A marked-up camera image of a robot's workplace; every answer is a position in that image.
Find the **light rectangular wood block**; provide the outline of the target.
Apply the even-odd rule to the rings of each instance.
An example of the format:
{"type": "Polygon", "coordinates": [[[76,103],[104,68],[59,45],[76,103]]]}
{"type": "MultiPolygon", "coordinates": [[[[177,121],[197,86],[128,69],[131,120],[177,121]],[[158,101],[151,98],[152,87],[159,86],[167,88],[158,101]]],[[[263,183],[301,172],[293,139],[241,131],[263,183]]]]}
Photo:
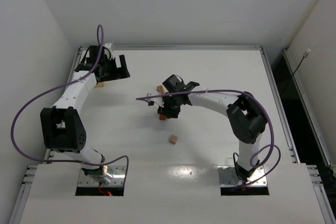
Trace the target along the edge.
{"type": "Polygon", "coordinates": [[[166,90],[165,88],[160,85],[160,86],[157,86],[157,91],[160,93],[160,94],[165,94],[166,93],[166,90]]]}

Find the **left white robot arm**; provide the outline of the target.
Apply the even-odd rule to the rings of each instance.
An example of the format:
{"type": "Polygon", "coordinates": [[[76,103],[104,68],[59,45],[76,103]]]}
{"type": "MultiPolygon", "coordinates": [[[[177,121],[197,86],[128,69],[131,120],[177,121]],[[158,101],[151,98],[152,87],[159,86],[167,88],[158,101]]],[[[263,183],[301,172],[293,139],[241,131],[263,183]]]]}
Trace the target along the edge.
{"type": "Polygon", "coordinates": [[[120,66],[112,55],[112,43],[89,46],[74,70],[72,81],[59,100],[40,113],[45,147],[79,161],[86,176],[106,183],[113,178],[105,157],[87,143],[80,111],[90,91],[99,83],[130,77],[124,55],[120,66]]]}

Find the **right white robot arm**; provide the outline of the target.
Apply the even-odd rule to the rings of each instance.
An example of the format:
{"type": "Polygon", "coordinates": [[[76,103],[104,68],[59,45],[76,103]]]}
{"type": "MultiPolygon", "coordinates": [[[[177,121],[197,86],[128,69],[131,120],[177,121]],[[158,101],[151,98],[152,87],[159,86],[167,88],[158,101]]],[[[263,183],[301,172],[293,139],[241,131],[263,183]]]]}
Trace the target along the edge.
{"type": "Polygon", "coordinates": [[[176,75],[171,75],[163,86],[174,95],[163,97],[163,105],[158,114],[168,119],[177,119],[182,105],[200,106],[224,115],[229,119],[233,134],[239,140],[238,159],[235,161],[235,172],[242,181],[247,181],[260,163],[257,152],[261,134],[265,131],[267,120],[257,103],[245,95],[227,93],[192,93],[180,94],[184,91],[201,91],[197,82],[184,83],[176,75]]]}

